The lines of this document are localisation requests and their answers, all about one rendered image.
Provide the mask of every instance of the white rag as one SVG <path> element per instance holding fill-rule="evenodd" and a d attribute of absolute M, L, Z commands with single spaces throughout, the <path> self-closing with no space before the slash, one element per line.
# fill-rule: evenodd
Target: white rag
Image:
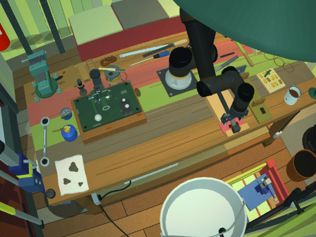
<path fill-rule="evenodd" d="M 55 161 L 60 195 L 82 193 L 89 190 L 81 155 Z"/>

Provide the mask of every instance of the coffee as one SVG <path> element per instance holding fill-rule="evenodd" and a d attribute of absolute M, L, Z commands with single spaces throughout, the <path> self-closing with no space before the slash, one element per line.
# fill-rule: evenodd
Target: coffee
<path fill-rule="evenodd" d="M 295 91 L 295 90 L 290 90 L 290 94 L 291 96 L 295 97 L 295 98 L 298 98 L 298 93 Z"/>

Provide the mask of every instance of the power strip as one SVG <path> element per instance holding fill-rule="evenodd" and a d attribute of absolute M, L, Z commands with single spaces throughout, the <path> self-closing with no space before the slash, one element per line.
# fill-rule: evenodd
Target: power strip
<path fill-rule="evenodd" d="M 146 52 L 153 51 L 153 50 L 165 47 L 165 46 L 168 46 L 168 45 L 164 44 L 164 45 L 161 45 L 161 46 L 145 48 L 145 49 L 141 49 L 141 50 L 137 50 L 137 51 L 133 51 L 133 52 L 129 52 L 129 53 L 120 54 L 119 56 L 121 58 L 123 58 L 123 57 L 131 56 L 131 55 L 135 55 L 135 54 L 139 54 L 139 53 L 146 53 Z"/>

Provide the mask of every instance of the green circuit board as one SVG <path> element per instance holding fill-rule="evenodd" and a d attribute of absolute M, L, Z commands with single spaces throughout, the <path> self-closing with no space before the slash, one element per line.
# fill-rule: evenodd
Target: green circuit board
<path fill-rule="evenodd" d="M 74 103 L 83 132 L 142 112 L 130 81 L 106 88 L 101 93 L 91 92 L 75 99 Z M 100 115 L 101 120 L 98 121 L 96 115 Z"/>

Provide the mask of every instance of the blue screwdriver handle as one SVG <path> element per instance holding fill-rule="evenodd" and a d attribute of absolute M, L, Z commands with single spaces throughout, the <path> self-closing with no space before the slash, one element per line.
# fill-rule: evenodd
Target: blue screwdriver handle
<path fill-rule="evenodd" d="M 162 52 L 162 53 L 158 53 L 158 54 L 155 54 L 153 56 L 153 58 L 162 58 L 162 57 L 165 57 L 165 56 L 168 56 L 170 54 L 169 51 L 166 51 L 166 52 Z"/>

